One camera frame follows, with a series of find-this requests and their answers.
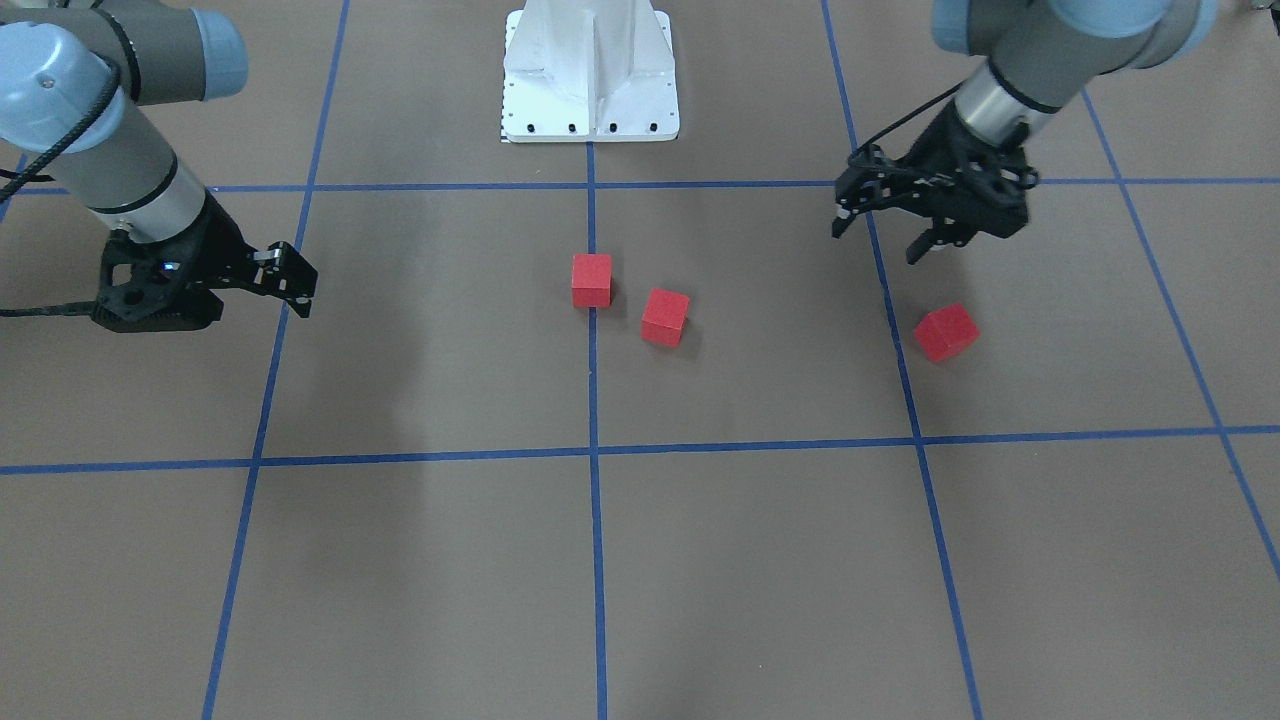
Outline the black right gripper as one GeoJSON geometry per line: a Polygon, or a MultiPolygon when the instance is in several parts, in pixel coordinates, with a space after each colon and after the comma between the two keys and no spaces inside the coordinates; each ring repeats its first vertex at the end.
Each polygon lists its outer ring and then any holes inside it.
{"type": "Polygon", "coordinates": [[[310,318],[317,272],[287,242],[255,251],[221,204],[206,192],[192,224],[152,243],[109,233],[91,319],[116,333],[201,331],[221,318],[215,290],[251,288],[310,318]]]}

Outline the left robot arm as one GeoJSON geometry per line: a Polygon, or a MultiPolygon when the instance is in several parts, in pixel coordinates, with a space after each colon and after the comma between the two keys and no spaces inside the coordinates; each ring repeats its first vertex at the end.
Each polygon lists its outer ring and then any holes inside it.
{"type": "Polygon", "coordinates": [[[915,264],[978,234],[1016,234],[1041,181],[1028,140],[1094,78],[1187,55],[1217,14],[1215,1],[934,3],[936,45],[980,64],[925,102],[936,115],[902,156],[887,155],[878,136],[851,152],[835,182],[832,236],[873,211],[925,218],[931,225],[905,252],[915,264]]]}

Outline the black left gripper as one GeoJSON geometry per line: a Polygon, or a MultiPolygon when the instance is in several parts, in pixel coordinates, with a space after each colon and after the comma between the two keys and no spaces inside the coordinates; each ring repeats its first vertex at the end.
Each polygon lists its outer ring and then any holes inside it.
{"type": "Polygon", "coordinates": [[[851,154],[835,182],[831,236],[838,240],[858,217],[886,209],[932,219],[906,247],[909,266],[936,249],[963,247],[966,227],[1009,238],[1030,219],[1032,176],[1023,149],[987,143],[950,100],[902,156],[891,158],[879,145],[851,154]]]}

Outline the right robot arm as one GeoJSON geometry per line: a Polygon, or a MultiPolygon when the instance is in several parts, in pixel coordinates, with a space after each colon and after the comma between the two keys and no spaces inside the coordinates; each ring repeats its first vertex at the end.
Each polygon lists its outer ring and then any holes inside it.
{"type": "Polygon", "coordinates": [[[5,1],[3,141],[29,155],[3,173],[3,200],[60,184],[108,228],[90,301],[6,309],[5,318],[87,316],[116,333],[201,331],[220,290],[312,310],[316,269],[287,242],[246,242],[146,106],[239,94],[244,38],[227,15],[163,1],[5,1]]]}

